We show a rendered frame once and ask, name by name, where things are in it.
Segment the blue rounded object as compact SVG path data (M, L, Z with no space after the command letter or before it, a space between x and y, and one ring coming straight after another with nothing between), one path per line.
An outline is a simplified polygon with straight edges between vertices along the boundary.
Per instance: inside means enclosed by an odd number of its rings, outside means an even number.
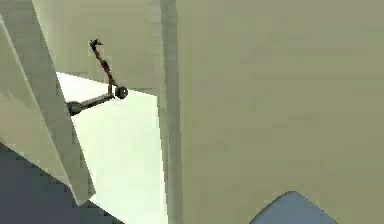
M297 191L287 191L260 210L249 224L338 224Z

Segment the dark kick scooter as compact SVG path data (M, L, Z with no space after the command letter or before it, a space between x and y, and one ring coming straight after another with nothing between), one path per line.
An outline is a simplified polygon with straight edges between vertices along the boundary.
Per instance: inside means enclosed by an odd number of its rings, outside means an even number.
M82 102L68 101L66 103L66 106L71 116L80 114L82 111L86 109L100 105L114 98L125 99L128 96L128 89L125 86L117 84L117 82L112 76L111 69L108 62L101 57L101 54L97 49L97 47L101 45L102 45L102 42L100 42L98 39L94 39L89 42L89 46L92 49L95 55L95 58L99 61L101 67L103 68L104 72L108 77L107 92L105 94L102 94L100 96L97 96Z

